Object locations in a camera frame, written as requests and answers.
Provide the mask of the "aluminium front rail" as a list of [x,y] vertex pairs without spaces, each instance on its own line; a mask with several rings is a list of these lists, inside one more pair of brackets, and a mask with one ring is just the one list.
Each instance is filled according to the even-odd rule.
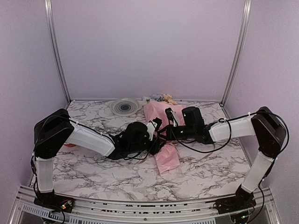
[[74,196],[70,213],[61,214],[34,204],[32,188],[21,186],[12,211],[10,224],[252,224],[281,223],[269,188],[254,192],[255,206],[220,214],[216,201],[220,196],[184,201],[116,201]]

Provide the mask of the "left aluminium frame post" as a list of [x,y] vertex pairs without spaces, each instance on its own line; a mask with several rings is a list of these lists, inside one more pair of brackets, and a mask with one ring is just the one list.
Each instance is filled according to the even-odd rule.
[[50,41],[51,41],[51,45],[52,45],[52,50],[53,50],[53,54],[54,54],[54,59],[55,59],[56,67],[57,67],[59,80],[60,80],[60,83],[62,86],[65,100],[69,104],[71,102],[71,96],[70,96],[70,93],[69,93],[69,90],[67,87],[66,78],[64,75],[64,70],[63,70],[63,66],[62,66],[62,62],[61,62],[61,58],[60,58],[60,54],[59,54],[59,48],[58,48],[56,31],[55,31],[55,23],[54,23],[54,16],[53,16],[53,11],[52,11],[51,0],[45,0],[44,5],[45,5],[46,19],[47,19],[47,24],[48,24]]

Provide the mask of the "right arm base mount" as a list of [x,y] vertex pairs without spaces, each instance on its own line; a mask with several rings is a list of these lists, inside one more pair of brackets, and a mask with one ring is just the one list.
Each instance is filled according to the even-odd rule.
[[219,214],[235,212],[256,206],[254,194],[245,191],[240,185],[234,196],[217,199],[213,205]]

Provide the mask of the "pink wrapping paper sheet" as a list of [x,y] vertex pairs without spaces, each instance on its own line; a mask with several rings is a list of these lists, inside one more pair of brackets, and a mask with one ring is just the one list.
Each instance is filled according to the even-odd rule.
[[[180,125],[185,125],[182,110],[186,108],[185,105],[171,105],[165,102],[150,101],[144,106],[144,115],[146,121],[149,122],[155,118],[162,120],[159,128],[169,125],[165,110],[171,108],[177,116]],[[176,169],[180,166],[178,150],[170,141],[160,140],[161,149],[154,155],[159,174],[164,174],[170,170]]]

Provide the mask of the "right aluminium frame post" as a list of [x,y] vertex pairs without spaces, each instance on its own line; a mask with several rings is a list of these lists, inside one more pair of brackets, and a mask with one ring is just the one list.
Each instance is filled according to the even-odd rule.
[[241,20],[241,26],[240,26],[240,32],[236,44],[235,54],[232,62],[232,66],[229,72],[227,84],[224,90],[224,94],[222,96],[221,105],[222,107],[225,106],[225,104],[228,101],[229,95],[231,93],[233,83],[237,74],[237,69],[239,65],[239,61],[242,55],[242,50],[245,44],[248,26],[249,26],[249,19],[250,19],[250,12],[252,8],[252,0],[245,0],[244,1],[244,7],[243,7],[243,13],[242,13],[242,20]]

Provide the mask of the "aluminium frame post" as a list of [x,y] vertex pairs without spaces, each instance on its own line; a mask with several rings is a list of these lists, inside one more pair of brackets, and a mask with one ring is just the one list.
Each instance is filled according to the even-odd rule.
[[235,54],[232,62],[232,66],[229,72],[227,84],[224,90],[224,94],[222,96],[221,105],[222,107],[225,106],[225,104],[228,101],[229,95],[231,93],[233,83],[237,74],[237,69],[239,65],[239,61],[242,55],[242,50],[245,44],[248,26],[249,26],[249,19],[250,19],[250,12],[252,8],[252,0],[245,0],[244,1],[244,7],[243,7],[243,13],[242,13],[242,20],[241,20],[241,26],[240,26],[240,32],[236,44]]
[[65,100],[69,104],[71,102],[71,96],[70,96],[70,93],[69,93],[69,90],[67,87],[66,78],[64,75],[64,70],[63,70],[63,66],[62,66],[62,62],[61,62],[61,58],[60,58],[60,54],[59,54],[59,48],[58,48],[56,31],[55,31],[55,23],[54,23],[54,16],[53,16],[53,11],[52,11],[51,0],[45,0],[44,5],[45,5],[46,19],[47,19],[47,24],[48,24],[50,41],[51,41],[51,45],[52,45],[52,50],[53,50],[53,54],[54,54],[54,59],[55,59],[56,67],[57,67],[59,80],[60,80],[60,83],[62,86]]

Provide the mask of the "white bowl with red outside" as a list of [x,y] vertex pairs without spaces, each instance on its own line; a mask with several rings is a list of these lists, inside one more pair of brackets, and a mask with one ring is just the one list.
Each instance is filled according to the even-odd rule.
[[75,147],[76,145],[75,144],[70,144],[70,143],[66,143],[64,144],[65,147]]

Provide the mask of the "striped grey ceramic plate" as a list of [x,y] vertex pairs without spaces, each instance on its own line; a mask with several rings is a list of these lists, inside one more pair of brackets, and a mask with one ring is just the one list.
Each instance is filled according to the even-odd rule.
[[142,106],[138,101],[132,98],[117,99],[110,105],[112,113],[120,117],[134,115],[141,109],[141,107]]

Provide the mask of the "blue fake flower stem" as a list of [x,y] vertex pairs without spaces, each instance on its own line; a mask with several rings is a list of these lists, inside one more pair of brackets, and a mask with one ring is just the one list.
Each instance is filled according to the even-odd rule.
[[142,97],[143,101],[157,101],[157,102],[161,102],[164,101],[164,95],[163,94],[152,94],[150,96],[144,96]]

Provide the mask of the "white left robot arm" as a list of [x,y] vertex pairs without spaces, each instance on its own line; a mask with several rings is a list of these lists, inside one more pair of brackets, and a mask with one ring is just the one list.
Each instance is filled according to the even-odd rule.
[[92,150],[111,160],[135,159],[142,152],[153,154],[159,149],[155,133],[162,120],[155,118],[147,124],[130,123],[118,135],[102,134],[74,121],[66,109],[59,109],[34,126],[34,164],[40,199],[48,207],[59,204],[53,193],[53,161],[64,144]]

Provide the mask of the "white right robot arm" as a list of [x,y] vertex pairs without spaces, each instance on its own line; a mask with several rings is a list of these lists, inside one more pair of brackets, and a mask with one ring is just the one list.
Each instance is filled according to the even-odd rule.
[[181,143],[182,140],[193,139],[208,145],[222,140],[229,143],[233,138],[256,137],[259,144],[257,156],[238,194],[232,197],[231,204],[236,209],[243,208],[249,202],[249,194],[269,174],[278,155],[285,150],[290,140],[284,120],[266,106],[253,113],[233,119],[219,119],[210,124],[205,124],[199,108],[190,106],[182,110],[183,126],[176,121],[171,109],[166,109],[165,113],[169,124],[158,132],[158,136],[168,141]]

